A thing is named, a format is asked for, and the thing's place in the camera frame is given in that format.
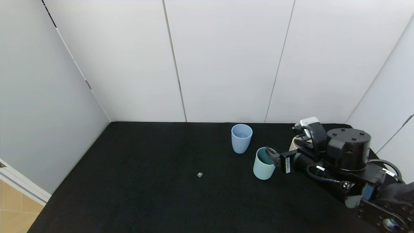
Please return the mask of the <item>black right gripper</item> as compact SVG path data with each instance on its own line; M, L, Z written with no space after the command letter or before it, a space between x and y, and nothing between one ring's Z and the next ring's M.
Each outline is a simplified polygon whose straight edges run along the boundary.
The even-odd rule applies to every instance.
M275 167L281 163L281 171L285 174L298 171L305 173L308 166L318 165L322 156L313 149L295 149L281 153L281 155L270 147L265 147L265 153Z

